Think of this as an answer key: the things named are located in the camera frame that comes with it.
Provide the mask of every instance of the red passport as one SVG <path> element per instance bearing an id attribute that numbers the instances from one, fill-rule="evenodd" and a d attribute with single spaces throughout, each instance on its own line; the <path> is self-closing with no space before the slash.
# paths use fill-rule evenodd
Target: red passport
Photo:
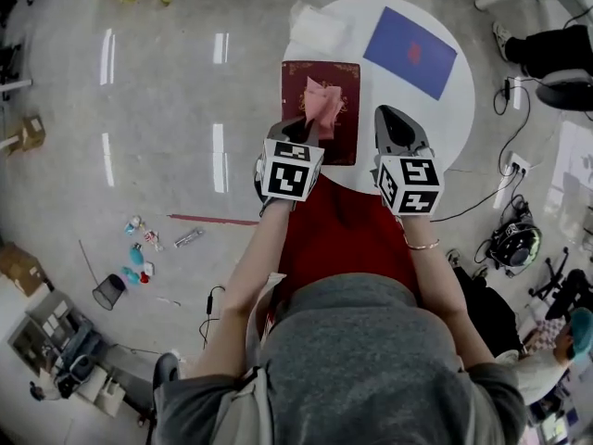
<path id="1" fill-rule="evenodd" d="M 342 88 L 344 106 L 335 120 L 334 140 L 320 140 L 323 165 L 354 165 L 359 138 L 360 65 L 327 61 L 282 63 L 282 120 L 305 115 L 305 89 L 310 77 L 323 87 Z"/>

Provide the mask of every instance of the white round table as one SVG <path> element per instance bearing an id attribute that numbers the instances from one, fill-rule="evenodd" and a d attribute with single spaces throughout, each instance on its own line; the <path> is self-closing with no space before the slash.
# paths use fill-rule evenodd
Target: white round table
<path id="1" fill-rule="evenodd" d="M 423 26 L 457 51 L 455 64 L 440 100 L 434 100 L 392 72 L 363 58 L 375 26 L 388 6 Z M 327 56 L 292 42 L 284 60 L 340 61 L 360 64 L 359 140 L 356 164 L 324 166 L 330 180 L 361 193 L 378 195 L 371 170 L 374 156 L 374 111 L 387 104 L 407 113 L 426 131 L 431 148 L 446 170 L 461 153 L 473 124 L 475 93 L 467 58 L 453 35 L 435 17 L 404 0 L 337 0 L 323 8 L 350 24 L 346 44 L 339 53 Z"/>

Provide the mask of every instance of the blue notebook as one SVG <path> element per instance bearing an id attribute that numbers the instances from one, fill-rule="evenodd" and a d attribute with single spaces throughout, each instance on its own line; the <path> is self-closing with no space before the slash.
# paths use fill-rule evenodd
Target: blue notebook
<path id="1" fill-rule="evenodd" d="M 364 58 L 393 72 L 436 100 L 441 98 L 457 51 L 422 26 L 385 8 Z"/>

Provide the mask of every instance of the person with blue cap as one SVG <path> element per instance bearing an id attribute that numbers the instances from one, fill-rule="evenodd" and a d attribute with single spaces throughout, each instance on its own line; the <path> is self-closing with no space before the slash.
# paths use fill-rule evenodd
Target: person with blue cap
<path id="1" fill-rule="evenodd" d="M 548 394 L 568 367 L 591 350 L 592 343 L 593 313 L 587 308 L 577 308 L 556 336 L 553 350 L 539 350 L 511 364 L 525 404 L 540 401 Z"/>

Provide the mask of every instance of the blue cap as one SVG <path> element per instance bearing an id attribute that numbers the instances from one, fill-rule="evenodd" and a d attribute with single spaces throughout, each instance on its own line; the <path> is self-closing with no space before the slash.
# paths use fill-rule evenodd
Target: blue cap
<path id="1" fill-rule="evenodd" d="M 587 354 L 593 343 L 593 313 L 587 308 L 577 308 L 571 313 L 574 356 Z"/>

